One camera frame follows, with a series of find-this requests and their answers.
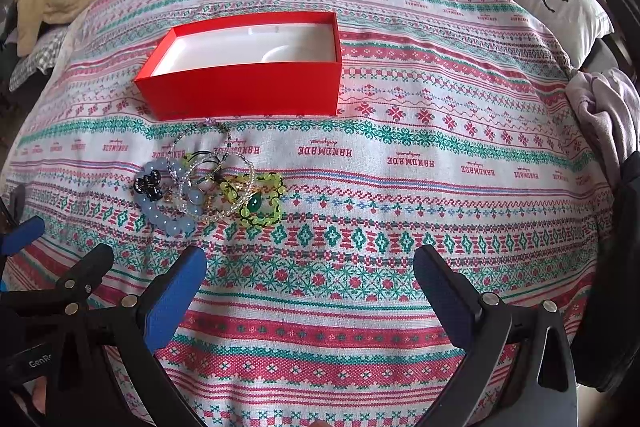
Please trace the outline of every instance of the bed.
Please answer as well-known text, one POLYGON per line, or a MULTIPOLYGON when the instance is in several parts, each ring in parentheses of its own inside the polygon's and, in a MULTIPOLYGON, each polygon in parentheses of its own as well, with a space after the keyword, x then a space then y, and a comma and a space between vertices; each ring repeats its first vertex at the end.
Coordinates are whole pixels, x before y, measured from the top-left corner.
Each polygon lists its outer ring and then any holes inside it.
POLYGON ((4 196, 26 184, 24 218, 47 227, 7 282, 47 287, 105 242, 114 269, 94 305, 112 305, 199 245, 206 281, 156 355, 207 425, 412 425, 463 356, 412 277, 418 246, 479 291, 553 299, 577 330, 612 193, 564 96, 569 74, 556 38, 511 0, 96 0, 2 171, 4 196), (158 123, 133 78, 172 26, 272 10, 335 12, 344 62, 335 118, 228 120, 236 151, 284 174, 283 221, 154 231, 133 177, 190 123, 158 123))

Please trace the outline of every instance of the blue bead bracelet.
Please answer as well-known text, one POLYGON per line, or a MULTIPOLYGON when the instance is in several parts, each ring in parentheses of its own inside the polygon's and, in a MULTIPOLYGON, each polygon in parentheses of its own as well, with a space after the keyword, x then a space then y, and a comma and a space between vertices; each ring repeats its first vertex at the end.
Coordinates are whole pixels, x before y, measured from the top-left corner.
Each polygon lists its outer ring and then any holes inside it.
MULTIPOLYGON (((170 165, 175 169, 178 176, 184 175, 184 166, 178 160, 172 160, 170 165)), ((156 176, 153 171, 162 172, 166 171, 166 168, 167 158, 158 158, 155 161, 148 162, 142 171, 136 174, 133 199, 140 209, 142 209, 142 213, 145 215, 146 220, 148 220, 148 222, 154 225, 157 229, 166 232, 169 236, 178 235, 182 232, 189 234, 196 229, 196 222, 193 217, 180 216, 177 219, 174 219, 158 208, 158 200, 156 198, 158 197, 158 193, 160 193, 161 197, 161 192, 159 191, 159 179, 158 183, 155 184, 156 176), (138 192, 138 190, 145 189, 148 189, 146 193, 138 192)), ((188 203, 188 214, 191 214, 192 216, 201 215, 201 205, 204 201, 204 194, 202 191, 199 190, 199 188, 188 187, 185 185, 182 192, 183 195, 187 196, 191 201, 191 203, 188 203)))

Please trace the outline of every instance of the black knot charm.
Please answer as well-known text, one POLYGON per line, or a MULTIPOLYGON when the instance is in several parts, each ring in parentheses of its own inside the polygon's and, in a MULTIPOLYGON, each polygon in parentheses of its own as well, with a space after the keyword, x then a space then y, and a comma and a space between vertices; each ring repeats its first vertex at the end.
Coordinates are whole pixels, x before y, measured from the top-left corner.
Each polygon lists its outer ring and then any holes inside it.
POLYGON ((162 199, 160 180, 160 171, 153 169, 151 174, 145 174, 142 178, 137 178, 133 182, 133 190, 138 194, 146 194, 150 201, 159 201, 162 199))

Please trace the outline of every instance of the gray checkered fabric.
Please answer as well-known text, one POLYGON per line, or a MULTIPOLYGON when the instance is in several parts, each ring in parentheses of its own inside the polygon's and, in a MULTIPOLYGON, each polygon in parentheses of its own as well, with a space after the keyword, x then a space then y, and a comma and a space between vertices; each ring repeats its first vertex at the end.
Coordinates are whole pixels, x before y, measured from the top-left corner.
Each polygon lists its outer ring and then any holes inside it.
POLYGON ((28 57, 20 59, 9 79, 9 91, 15 91, 27 81, 36 70, 43 74, 53 69, 56 65, 62 41, 65 39, 67 26, 52 28, 36 42, 33 51, 28 57))

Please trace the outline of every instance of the green gemstone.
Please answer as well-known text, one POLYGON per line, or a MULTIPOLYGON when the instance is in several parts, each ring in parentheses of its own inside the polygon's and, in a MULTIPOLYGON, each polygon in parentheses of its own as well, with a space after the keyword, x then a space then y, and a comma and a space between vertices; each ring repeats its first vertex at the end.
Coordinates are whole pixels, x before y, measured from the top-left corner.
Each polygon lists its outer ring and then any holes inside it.
POLYGON ((251 196, 251 198, 249 199, 249 202, 246 204, 246 207, 249 209, 250 212, 257 212, 258 210, 260 210, 261 206, 262 206, 261 192, 256 192, 253 196, 251 196))

